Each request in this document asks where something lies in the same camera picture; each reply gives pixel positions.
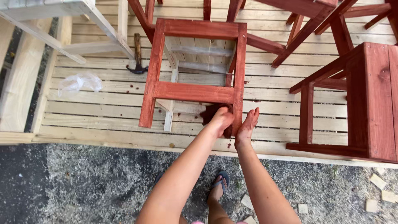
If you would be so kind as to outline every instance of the foot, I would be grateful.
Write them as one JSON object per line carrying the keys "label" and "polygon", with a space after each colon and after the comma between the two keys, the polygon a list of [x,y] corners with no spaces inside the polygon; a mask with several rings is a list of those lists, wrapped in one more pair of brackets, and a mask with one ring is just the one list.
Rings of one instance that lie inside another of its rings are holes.
{"label": "foot", "polygon": [[237,149],[239,145],[251,144],[253,129],[257,124],[258,116],[260,114],[260,108],[255,110],[250,110],[247,114],[246,120],[243,122],[242,126],[238,129],[235,137],[235,148]]}
{"label": "foot", "polygon": [[209,201],[209,200],[216,200],[216,201],[219,201],[219,199],[221,198],[221,196],[224,194],[224,192],[222,191],[222,186],[221,186],[221,185],[224,184],[225,189],[227,188],[225,178],[222,178],[222,176],[219,175],[219,176],[216,178],[216,180],[214,181],[214,183],[219,182],[221,179],[222,179],[222,183],[219,184],[219,185],[217,185],[217,186],[214,187],[213,189],[211,189],[207,201]]}

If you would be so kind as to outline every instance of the person's left hand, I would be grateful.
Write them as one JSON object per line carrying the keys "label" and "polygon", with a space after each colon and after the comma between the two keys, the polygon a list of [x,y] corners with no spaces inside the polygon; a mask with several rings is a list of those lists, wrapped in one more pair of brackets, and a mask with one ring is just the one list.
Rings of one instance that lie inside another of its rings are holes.
{"label": "person's left hand", "polygon": [[219,138],[224,130],[234,122],[234,118],[234,115],[228,112],[228,107],[224,106],[216,112],[207,126],[214,129],[216,137]]}

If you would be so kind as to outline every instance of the hand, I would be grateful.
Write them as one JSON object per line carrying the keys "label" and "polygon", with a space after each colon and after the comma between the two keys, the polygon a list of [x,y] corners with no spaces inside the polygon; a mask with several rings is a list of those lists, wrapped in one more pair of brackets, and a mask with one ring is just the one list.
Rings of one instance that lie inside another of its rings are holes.
{"label": "hand", "polygon": [[228,107],[221,107],[207,125],[215,131],[217,138],[221,137],[224,130],[234,122],[234,115],[228,112]]}
{"label": "hand", "polygon": [[242,126],[238,129],[238,132],[235,136],[235,148],[237,149],[237,145],[249,143],[251,144],[253,129],[257,124],[258,116],[260,114],[260,108],[256,108],[256,110],[250,110],[246,117],[246,120],[243,122]]}

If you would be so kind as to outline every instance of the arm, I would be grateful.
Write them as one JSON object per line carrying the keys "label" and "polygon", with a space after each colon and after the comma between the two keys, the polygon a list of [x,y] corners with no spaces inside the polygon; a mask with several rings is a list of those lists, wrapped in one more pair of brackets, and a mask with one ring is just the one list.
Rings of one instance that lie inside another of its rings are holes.
{"label": "arm", "polygon": [[259,108],[251,110],[235,138],[235,148],[259,223],[299,224],[299,217],[261,164],[251,143]]}
{"label": "arm", "polygon": [[232,124],[227,107],[220,108],[210,123],[163,174],[145,201],[137,224],[178,223],[181,211],[218,137]]}

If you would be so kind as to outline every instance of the hammer head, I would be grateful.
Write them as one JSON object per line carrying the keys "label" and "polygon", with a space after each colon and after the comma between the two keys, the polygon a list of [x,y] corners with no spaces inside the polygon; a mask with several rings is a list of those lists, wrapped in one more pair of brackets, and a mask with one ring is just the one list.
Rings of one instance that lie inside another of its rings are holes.
{"label": "hammer head", "polygon": [[137,65],[135,66],[135,69],[131,69],[131,68],[129,67],[129,65],[126,65],[126,68],[127,68],[130,72],[132,72],[132,73],[134,73],[134,74],[137,74],[137,75],[141,75],[141,74],[143,74],[144,72],[147,72],[147,71],[148,71],[148,66],[145,67],[145,68],[143,68],[140,64],[137,64]]}

